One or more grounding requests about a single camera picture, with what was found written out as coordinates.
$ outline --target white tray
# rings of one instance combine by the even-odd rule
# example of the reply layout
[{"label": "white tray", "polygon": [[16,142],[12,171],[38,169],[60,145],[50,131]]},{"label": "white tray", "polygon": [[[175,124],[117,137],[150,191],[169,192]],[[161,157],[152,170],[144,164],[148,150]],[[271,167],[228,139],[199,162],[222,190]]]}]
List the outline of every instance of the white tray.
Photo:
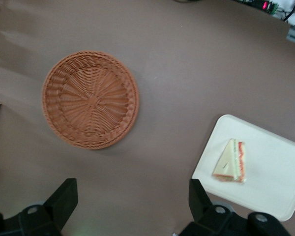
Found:
[{"label": "white tray", "polygon": [[[246,182],[220,182],[212,172],[229,139],[245,142]],[[295,211],[295,143],[231,115],[216,123],[192,175],[204,189],[280,221]]]}]

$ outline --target round wicker basket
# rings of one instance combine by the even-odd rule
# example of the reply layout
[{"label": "round wicker basket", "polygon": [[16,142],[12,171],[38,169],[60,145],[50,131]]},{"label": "round wicker basket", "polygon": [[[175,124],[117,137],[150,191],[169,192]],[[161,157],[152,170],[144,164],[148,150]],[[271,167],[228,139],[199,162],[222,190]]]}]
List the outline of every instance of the round wicker basket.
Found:
[{"label": "round wicker basket", "polygon": [[76,147],[101,149],[129,132],[139,93],[133,76],[116,58],[81,51],[52,68],[42,103],[48,124],[60,138]]}]

